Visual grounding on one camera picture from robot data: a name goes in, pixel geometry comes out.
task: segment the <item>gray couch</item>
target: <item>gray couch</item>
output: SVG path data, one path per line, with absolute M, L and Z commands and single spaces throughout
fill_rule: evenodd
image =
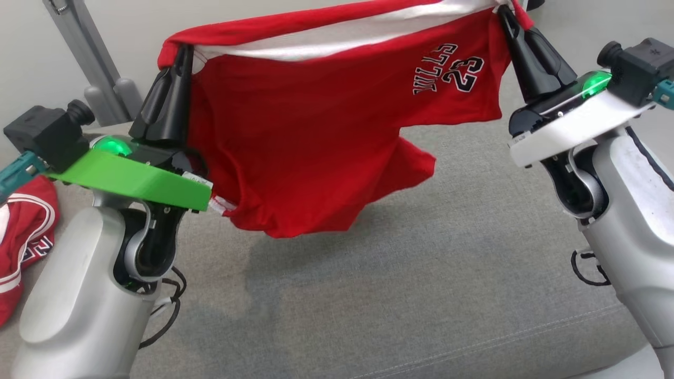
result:
M 592 1 L 603 13 L 585 3 L 550 0 L 534 13 L 579 72 L 611 39 L 674 31 L 669 0 Z M 274 240 L 213 212 L 187 216 L 180 316 L 139 352 L 133 377 L 557 379 L 642 348 L 613 289 L 574 276 L 570 254 L 585 241 L 547 174 L 508 156 L 506 121 L 522 105 L 511 71 L 501 105 L 499 121 L 404 130 L 438 158 L 435 177 L 368 206 L 347 233 Z M 75 186 L 59 195 L 64 220 L 90 202 Z M 42 266 L 24 276 L 28 291 Z M 1 377 L 18 321 L 0 330 Z

